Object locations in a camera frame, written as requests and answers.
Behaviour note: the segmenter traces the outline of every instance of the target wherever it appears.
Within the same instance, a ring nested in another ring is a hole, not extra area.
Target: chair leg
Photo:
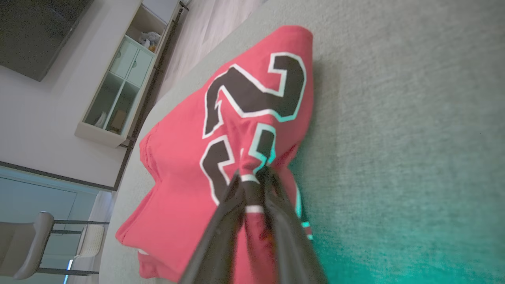
[[[76,276],[87,276],[90,274],[98,274],[98,271],[66,270],[59,268],[42,268],[42,267],[39,267],[37,269],[37,272],[46,274],[76,275]]]
[[[71,230],[51,230],[51,233],[82,233],[81,231],[71,231]]]
[[[78,220],[55,220],[54,224],[94,224],[94,225],[108,225],[109,222],[78,221]]]

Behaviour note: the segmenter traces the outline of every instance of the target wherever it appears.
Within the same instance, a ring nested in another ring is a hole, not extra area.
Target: wooden floor
[[[156,101],[266,0],[192,0],[177,27]]]

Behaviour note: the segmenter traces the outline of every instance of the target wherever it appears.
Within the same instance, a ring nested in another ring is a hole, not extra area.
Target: chair backrest
[[[40,212],[34,223],[0,222],[0,275],[26,279],[40,265],[54,218]]]

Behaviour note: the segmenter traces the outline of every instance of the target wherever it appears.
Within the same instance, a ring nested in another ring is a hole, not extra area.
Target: cabinet drawer
[[[121,47],[116,54],[116,58],[111,66],[111,71],[121,78],[126,78],[131,62],[135,58],[138,48],[127,40],[123,40]]]
[[[142,86],[145,75],[151,65],[151,60],[153,60],[153,57],[150,54],[143,50],[139,50],[127,80],[139,87]]]

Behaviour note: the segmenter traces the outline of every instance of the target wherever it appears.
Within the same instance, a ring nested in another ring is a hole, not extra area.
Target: white basket
[[[86,225],[82,230],[75,258],[93,257],[102,247],[105,229],[100,225]]]

